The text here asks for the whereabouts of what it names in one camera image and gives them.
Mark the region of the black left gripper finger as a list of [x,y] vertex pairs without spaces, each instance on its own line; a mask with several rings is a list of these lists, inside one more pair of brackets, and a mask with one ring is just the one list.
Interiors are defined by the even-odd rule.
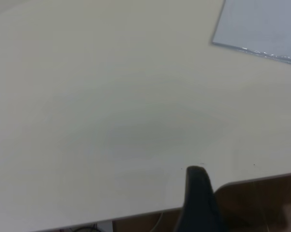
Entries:
[[190,166],[186,170],[184,205],[175,231],[226,231],[210,178],[203,167]]

